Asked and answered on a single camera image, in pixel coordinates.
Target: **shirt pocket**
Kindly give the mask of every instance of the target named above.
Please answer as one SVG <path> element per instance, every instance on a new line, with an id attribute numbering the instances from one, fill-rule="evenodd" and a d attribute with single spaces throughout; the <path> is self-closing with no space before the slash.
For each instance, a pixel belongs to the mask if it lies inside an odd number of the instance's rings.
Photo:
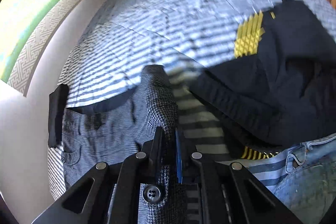
<path id="1" fill-rule="evenodd" d="M 66 165 L 75 165 L 79 162 L 81 158 L 81 148 L 79 147 L 77 150 L 73 152 L 62 152 L 61 153 L 61 161 Z"/>

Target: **black fabric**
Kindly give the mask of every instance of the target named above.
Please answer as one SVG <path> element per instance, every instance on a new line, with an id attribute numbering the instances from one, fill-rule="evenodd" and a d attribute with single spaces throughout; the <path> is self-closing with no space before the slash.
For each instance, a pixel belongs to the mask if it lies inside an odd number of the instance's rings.
<path id="1" fill-rule="evenodd" d="M 63 111 L 67 104 L 69 87 L 60 84 L 56 90 L 49 95 L 49 117 L 48 117 L 48 146 L 56 148 L 62 140 L 62 119 Z"/>
<path id="2" fill-rule="evenodd" d="M 190 91 L 241 144 L 274 153 L 336 131 L 336 44 L 301 1 L 263 15 L 257 54 L 207 69 Z"/>
<path id="3" fill-rule="evenodd" d="M 69 107 L 68 109 L 86 115 L 94 115 L 94 127 L 98 129 L 101 126 L 100 113 L 116 109 L 123 105 L 135 92 L 137 87 L 131 88 L 121 94 L 104 101 L 87 106 Z M 62 141 L 62 120 L 65 106 L 67 104 L 69 87 L 60 84 L 56 90 L 49 95 L 49 117 L 48 117 L 48 146 L 56 148 Z"/>
<path id="4" fill-rule="evenodd" d="M 101 102 L 97 102 L 87 106 L 69 107 L 68 109 L 86 115 L 93 115 L 96 113 L 107 112 L 122 106 L 129 99 L 129 97 L 135 92 L 136 89 L 137 87 L 135 86 L 134 88 L 131 88 L 121 94 L 103 100 Z"/>
<path id="5" fill-rule="evenodd" d="M 9 208 L 7 207 L 5 201 L 0 195 L 0 223 L 1 224 L 19 224 L 15 219 Z"/>

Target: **clothing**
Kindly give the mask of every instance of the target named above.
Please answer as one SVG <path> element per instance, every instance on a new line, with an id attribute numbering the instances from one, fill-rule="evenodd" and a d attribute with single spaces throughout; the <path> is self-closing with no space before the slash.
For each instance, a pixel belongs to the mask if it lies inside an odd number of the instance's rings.
<path id="1" fill-rule="evenodd" d="M 56 148 L 62 141 L 62 120 L 63 110 L 67 104 L 69 87 L 60 84 L 56 90 L 49 95 L 49 116 L 48 116 L 48 146 Z"/>
<path id="2" fill-rule="evenodd" d="M 290 149 L 286 171 L 274 195 L 304 224 L 318 224 L 336 198 L 336 133 Z"/>
<path id="3" fill-rule="evenodd" d="M 323 26 L 336 35 L 336 10 L 326 0 L 303 0 Z M 179 119 L 186 138 L 217 162 L 233 160 L 221 123 L 184 86 L 194 71 L 234 58 L 239 24 L 254 11 L 267 10 L 281 0 L 107 0 L 71 51 L 59 83 L 69 86 L 66 107 L 97 103 L 140 82 L 145 65 L 161 64 L 172 83 Z M 50 190 L 54 198 L 65 191 L 62 146 L 48 149 Z M 264 160 L 241 160 L 268 189 L 286 175 L 285 153 Z M 191 223 L 199 218 L 193 198 Z"/>
<path id="4" fill-rule="evenodd" d="M 242 145 L 271 153 L 336 129 L 335 41 L 302 1 L 282 1 L 263 13 L 256 54 L 206 69 L 189 88 Z"/>
<path id="5" fill-rule="evenodd" d="M 112 110 L 94 115 L 64 110 L 61 156 L 67 189 L 97 162 L 116 164 L 140 151 L 160 126 L 165 132 L 165 147 L 157 183 L 166 195 L 158 204 L 142 202 L 147 211 L 140 210 L 139 223 L 183 223 L 186 195 L 184 186 L 177 183 L 173 137 L 177 105 L 163 66 L 145 66 L 141 83 L 124 104 L 115 107 L 112 100 L 109 103 Z M 91 109 L 81 107 L 82 112 Z"/>

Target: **metal bolt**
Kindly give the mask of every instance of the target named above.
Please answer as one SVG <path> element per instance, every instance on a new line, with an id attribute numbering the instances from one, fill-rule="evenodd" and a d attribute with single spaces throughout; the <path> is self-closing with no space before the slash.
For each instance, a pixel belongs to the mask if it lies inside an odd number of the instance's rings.
<path id="1" fill-rule="evenodd" d="M 200 158 L 202 158 L 202 154 L 199 152 L 194 152 L 191 154 L 191 156 L 193 157 L 193 159 L 199 160 Z"/>
<path id="2" fill-rule="evenodd" d="M 99 163 L 96 164 L 96 168 L 97 168 L 98 170 L 103 170 L 103 169 L 106 168 L 106 163 L 104 163 L 103 161 L 102 161 L 102 162 L 99 162 Z"/>
<path id="3" fill-rule="evenodd" d="M 135 156 L 138 159 L 143 159 L 143 158 L 146 158 L 146 153 L 145 152 L 138 152 Z"/>
<path id="4" fill-rule="evenodd" d="M 239 162 L 234 162 L 233 164 L 231 164 L 231 167 L 233 170 L 241 170 L 241 168 L 243 168 L 243 166 Z"/>

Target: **pile of clothes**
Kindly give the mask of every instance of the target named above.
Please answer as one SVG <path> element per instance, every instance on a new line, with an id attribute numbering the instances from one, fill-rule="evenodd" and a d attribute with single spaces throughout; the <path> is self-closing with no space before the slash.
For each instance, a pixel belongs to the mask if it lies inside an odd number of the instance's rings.
<path id="1" fill-rule="evenodd" d="M 319 223 L 336 197 L 336 44 L 302 1 L 282 1 L 240 25 L 236 59 L 189 90 L 221 122 L 233 158 L 288 149 L 273 194 L 303 223 Z"/>
<path id="2" fill-rule="evenodd" d="M 303 223 L 318 223 L 336 197 L 335 41 L 302 1 L 282 0 L 239 26 L 234 54 L 205 69 L 189 91 L 220 121 L 232 159 L 287 153 L 288 175 L 273 194 Z M 145 66 L 138 86 L 92 105 L 65 108 L 68 93 L 59 85 L 50 95 L 48 123 L 49 147 L 63 144 L 67 189 L 97 162 L 138 152 L 161 126 L 158 184 L 166 194 L 159 204 L 140 203 L 139 223 L 183 223 L 186 193 L 177 183 L 173 137 L 178 107 L 163 66 Z"/>

